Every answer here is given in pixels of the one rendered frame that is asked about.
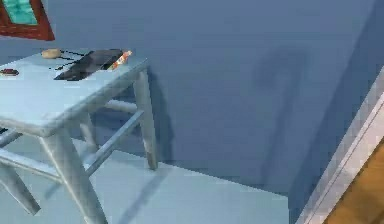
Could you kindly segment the orange and white box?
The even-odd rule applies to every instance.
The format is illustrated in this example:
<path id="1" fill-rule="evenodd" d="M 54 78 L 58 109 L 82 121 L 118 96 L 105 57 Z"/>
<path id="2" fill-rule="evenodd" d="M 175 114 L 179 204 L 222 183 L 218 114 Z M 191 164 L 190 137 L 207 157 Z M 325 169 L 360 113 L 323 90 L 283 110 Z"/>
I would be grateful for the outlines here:
<path id="1" fill-rule="evenodd" d="M 109 67 L 109 70 L 115 70 L 120 65 L 127 62 L 128 58 L 132 55 L 132 51 L 125 51 L 112 65 Z"/>

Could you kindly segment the pale blue wooden table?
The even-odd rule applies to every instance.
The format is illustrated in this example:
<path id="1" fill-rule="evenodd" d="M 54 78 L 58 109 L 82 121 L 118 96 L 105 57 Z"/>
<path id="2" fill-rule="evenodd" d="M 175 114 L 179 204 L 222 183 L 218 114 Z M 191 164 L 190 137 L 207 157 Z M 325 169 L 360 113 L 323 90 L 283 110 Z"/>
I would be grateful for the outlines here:
<path id="1" fill-rule="evenodd" d="M 5 64 L 17 76 L 0 76 L 0 185 L 30 214 L 40 206 L 17 169 L 65 186 L 86 224 L 109 224 L 90 177 L 135 127 L 141 128 L 148 165 L 158 167 L 148 84 L 148 60 L 131 56 L 115 70 L 80 81 L 55 80 L 68 62 L 38 54 Z M 132 117 L 103 145 L 96 143 L 90 115 L 101 109 Z"/>

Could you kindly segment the tan potato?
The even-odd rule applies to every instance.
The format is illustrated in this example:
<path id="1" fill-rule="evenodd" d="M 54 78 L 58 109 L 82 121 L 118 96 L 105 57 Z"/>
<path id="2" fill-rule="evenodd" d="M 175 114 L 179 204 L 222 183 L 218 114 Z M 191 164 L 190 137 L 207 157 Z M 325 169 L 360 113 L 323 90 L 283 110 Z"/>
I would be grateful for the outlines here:
<path id="1" fill-rule="evenodd" d="M 54 48 L 54 49 L 46 49 L 41 52 L 41 56 L 44 59 L 56 59 L 61 56 L 61 50 Z"/>

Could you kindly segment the wooden room door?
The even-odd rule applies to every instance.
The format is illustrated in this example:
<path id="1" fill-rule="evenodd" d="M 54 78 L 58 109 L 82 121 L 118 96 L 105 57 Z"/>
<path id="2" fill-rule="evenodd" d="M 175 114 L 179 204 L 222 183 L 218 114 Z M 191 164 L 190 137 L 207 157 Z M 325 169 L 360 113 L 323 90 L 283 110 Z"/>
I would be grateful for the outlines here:
<path id="1" fill-rule="evenodd" d="M 335 142 L 316 144 L 289 196 L 290 224 L 384 224 L 384 67 Z"/>

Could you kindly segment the red framed window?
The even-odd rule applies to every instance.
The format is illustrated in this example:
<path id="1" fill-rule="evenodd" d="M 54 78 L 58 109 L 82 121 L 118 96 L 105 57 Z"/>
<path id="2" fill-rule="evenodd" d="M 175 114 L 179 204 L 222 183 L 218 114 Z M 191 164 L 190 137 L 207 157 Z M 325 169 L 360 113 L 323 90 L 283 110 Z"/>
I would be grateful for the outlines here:
<path id="1" fill-rule="evenodd" d="M 0 36 L 53 41 L 42 0 L 0 0 Z"/>

